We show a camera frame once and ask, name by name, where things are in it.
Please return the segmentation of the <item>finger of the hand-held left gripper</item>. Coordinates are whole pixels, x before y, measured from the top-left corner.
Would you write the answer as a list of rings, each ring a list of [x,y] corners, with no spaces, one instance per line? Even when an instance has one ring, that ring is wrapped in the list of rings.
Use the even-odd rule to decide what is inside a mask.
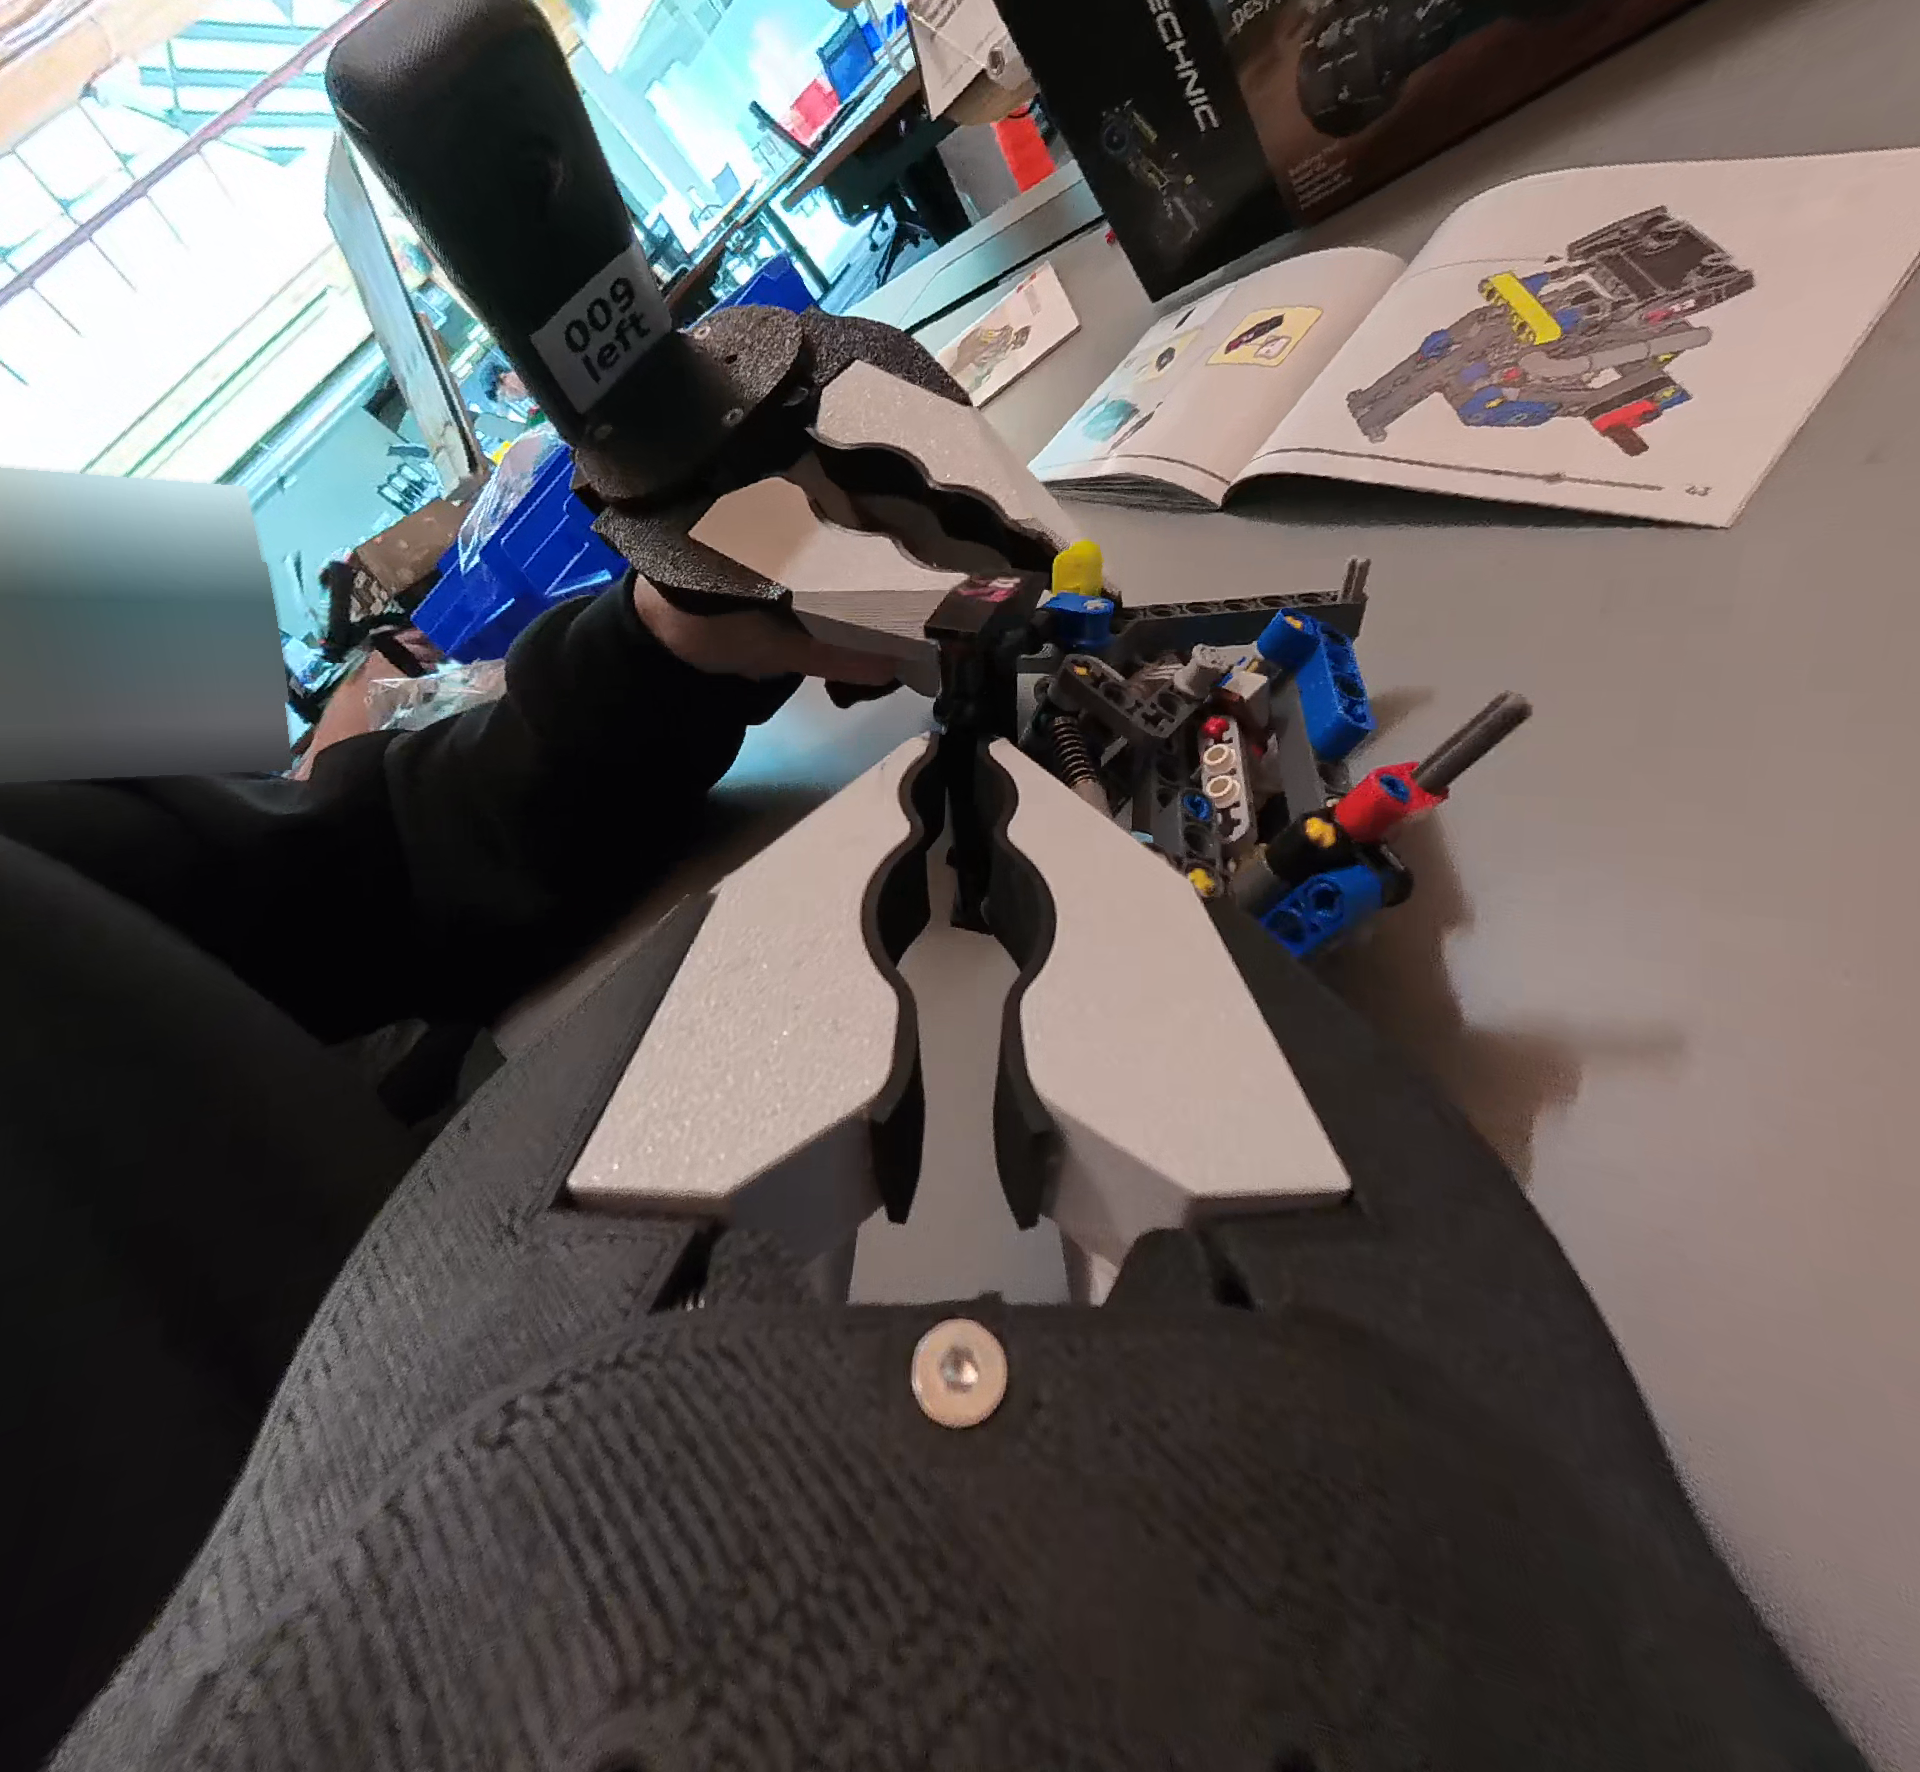
[[[771,476],[718,495],[687,543],[781,588],[804,633],[889,654],[905,688],[934,695],[934,610],[966,580],[1043,574],[1051,532],[989,499],[945,488],[848,492],[823,470]]]
[[[1068,516],[983,411],[930,392],[894,372],[854,360],[820,392],[810,434],[820,450],[889,457],[903,463],[905,492],[933,506],[961,499],[985,515],[985,541],[1013,556],[1026,539],[1043,559],[1068,543]]]

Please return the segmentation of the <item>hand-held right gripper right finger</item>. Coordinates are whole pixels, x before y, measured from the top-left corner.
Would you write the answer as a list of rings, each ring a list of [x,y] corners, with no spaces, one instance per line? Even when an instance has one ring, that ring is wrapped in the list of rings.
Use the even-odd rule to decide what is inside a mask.
[[[981,807],[985,916],[1015,969],[993,1099],[1015,1223],[1342,1201],[1350,1174],[1198,892],[1007,740],[981,755]]]

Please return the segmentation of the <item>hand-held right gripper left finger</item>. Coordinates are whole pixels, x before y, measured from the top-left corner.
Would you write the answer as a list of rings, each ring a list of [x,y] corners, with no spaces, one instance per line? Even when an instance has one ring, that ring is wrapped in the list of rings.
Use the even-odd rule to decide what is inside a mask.
[[[587,1134],[567,1196],[724,1224],[860,1224],[899,1095],[901,984],[867,893],[917,832],[905,739],[723,878]]]

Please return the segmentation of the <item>black toy brick part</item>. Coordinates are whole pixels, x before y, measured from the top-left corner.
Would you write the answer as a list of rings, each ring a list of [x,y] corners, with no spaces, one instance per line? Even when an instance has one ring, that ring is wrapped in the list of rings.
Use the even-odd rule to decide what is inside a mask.
[[[981,766],[995,739],[1015,734],[1017,666],[1034,644],[1044,589],[1040,574],[970,575],[925,622],[937,654],[934,769],[946,801],[952,924],[974,933],[989,930],[993,873]]]

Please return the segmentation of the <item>toy brick model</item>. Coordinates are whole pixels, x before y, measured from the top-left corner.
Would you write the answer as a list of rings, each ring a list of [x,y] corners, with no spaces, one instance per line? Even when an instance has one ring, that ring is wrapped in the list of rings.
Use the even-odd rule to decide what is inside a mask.
[[[1355,769],[1380,720],[1356,654],[1371,561],[1331,589],[1123,604],[1056,550],[1019,751],[1210,904],[1305,962],[1405,904],[1398,839],[1533,716],[1502,690],[1426,755]]]

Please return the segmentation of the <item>person's left forearm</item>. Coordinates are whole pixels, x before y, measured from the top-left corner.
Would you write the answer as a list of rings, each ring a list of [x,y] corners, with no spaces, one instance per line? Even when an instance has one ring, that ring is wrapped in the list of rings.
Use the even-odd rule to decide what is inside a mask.
[[[593,910],[596,842],[670,835],[799,685],[670,654],[636,619],[632,574],[528,627],[493,701],[322,751],[288,789],[276,888],[347,892],[440,933]]]

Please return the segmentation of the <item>person's left hand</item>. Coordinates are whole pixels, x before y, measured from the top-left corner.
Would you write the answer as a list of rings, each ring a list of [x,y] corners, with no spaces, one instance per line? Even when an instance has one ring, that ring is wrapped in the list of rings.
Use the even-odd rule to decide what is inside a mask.
[[[642,628],[698,672],[756,683],[820,680],[851,698],[883,695],[905,683],[908,666],[899,657],[824,642],[784,611],[753,605],[692,611],[638,571],[630,589]]]

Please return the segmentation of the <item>small instruction leaflet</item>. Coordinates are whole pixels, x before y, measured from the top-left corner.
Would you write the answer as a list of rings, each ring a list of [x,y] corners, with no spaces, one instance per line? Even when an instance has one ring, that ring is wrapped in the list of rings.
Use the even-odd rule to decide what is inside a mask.
[[[961,331],[946,337],[928,329],[915,338],[963,398],[981,409],[1079,331],[1079,311],[1056,260],[1049,259],[1026,272]]]

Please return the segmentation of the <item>blue storage bin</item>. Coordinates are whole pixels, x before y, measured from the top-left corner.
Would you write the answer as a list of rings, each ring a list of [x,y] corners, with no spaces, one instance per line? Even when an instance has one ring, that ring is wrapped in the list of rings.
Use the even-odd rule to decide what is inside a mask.
[[[410,607],[434,651],[460,664],[503,657],[547,610],[619,583],[626,561],[572,482],[563,441],[535,434],[508,447]]]

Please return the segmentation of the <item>clear plastic bag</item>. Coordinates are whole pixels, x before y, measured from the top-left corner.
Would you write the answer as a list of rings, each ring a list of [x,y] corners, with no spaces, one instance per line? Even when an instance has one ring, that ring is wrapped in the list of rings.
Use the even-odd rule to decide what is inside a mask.
[[[505,688],[501,658],[451,661],[415,675],[368,667],[368,730],[415,730],[493,701]]]

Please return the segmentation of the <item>person's dark clothing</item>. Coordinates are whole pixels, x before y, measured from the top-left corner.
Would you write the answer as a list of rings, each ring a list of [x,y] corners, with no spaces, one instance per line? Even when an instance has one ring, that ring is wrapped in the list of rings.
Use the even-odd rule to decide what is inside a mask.
[[[242,1598],[355,1515],[480,1395],[644,1315],[685,1229],[541,1208],[564,1134],[393,1113],[334,1056],[393,1021],[489,1025],[692,844],[603,839],[593,910],[420,930],[347,892],[279,892],[297,779],[4,786],[4,1768],[34,1768],[176,1589],[247,1465],[311,1315],[282,1453],[318,1455]],[[330,1385],[326,1378],[344,1375]]]

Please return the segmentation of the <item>open instruction booklet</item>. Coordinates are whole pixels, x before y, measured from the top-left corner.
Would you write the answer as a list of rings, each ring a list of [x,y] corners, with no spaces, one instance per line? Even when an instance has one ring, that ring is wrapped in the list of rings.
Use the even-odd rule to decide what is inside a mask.
[[[1409,259],[1297,252],[1175,305],[1031,470],[1166,508],[1317,477],[1725,529],[1916,252],[1912,147],[1527,175]]]

